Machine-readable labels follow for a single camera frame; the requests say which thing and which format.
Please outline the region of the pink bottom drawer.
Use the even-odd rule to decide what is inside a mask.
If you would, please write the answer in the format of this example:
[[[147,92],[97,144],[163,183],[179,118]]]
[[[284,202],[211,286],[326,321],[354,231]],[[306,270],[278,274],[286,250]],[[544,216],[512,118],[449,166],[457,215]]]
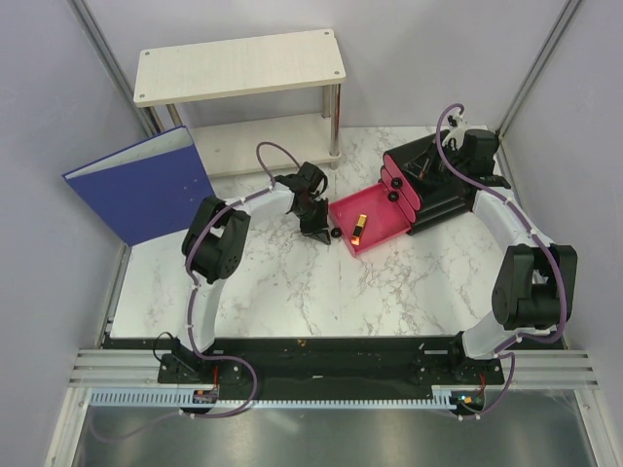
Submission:
[[[387,195],[385,185],[377,183],[329,204],[329,216],[342,231],[346,247],[353,257],[405,234],[411,228],[412,224]],[[350,238],[360,214],[366,214],[368,220],[360,245],[354,246],[350,243]]]

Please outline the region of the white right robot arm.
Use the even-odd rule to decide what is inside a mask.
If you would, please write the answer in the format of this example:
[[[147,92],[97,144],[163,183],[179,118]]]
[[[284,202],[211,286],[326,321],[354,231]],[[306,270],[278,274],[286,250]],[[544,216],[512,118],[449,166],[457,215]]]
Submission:
[[[504,251],[492,291],[492,309],[460,335],[462,349],[446,358],[448,376],[460,383],[523,340],[558,341],[570,319],[577,253],[544,235],[517,205],[508,181],[495,174],[495,138],[467,138],[461,148],[438,147],[428,136],[396,157],[422,209],[421,230],[460,210],[475,214]]]

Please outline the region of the pink top drawer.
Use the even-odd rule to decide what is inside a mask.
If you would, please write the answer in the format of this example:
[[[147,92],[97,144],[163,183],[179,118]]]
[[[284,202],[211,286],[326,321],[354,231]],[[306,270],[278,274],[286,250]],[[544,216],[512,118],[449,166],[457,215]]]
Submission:
[[[418,212],[421,209],[421,198],[414,190],[398,164],[390,154],[383,155],[383,167],[381,176],[384,184],[393,191],[398,191],[400,195]]]

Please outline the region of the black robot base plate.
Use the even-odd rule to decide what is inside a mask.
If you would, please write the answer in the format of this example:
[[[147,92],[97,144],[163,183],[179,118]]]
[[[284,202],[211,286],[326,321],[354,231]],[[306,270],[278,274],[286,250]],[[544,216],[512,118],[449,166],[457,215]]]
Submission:
[[[430,396],[435,386],[502,385],[499,361],[467,358],[457,337],[223,338],[197,357],[179,343],[160,383],[217,385],[246,400]]]

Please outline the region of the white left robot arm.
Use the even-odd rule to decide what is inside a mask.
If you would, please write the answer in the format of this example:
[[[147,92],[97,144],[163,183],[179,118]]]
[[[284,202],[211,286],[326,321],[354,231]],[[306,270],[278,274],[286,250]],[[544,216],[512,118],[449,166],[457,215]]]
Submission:
[[[293,214],[301,235],[329,245],[326,174],[311,163],[297,172],[278,175],[268,187],[239,198],[205,198],[182,242],[184,268],[192,280],[186,316],[177,339],[188,349],[180,372],[192,382],[206,381],[213,359],[205,353],[215,342],[215,321],[226,284],[241,262],[249,229]]]

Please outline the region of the black gold lipstick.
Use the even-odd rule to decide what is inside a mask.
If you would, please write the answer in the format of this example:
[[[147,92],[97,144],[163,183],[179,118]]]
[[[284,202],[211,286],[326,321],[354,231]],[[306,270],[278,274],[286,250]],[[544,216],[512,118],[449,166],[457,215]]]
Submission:
[[[360,214],[357,218],[357,221],[354,225],[350,243],[354,246],[359,246],[361,242],[361,237],[363,235],[364,229],[366,227],[368,220],[368,216],[366,214]]]

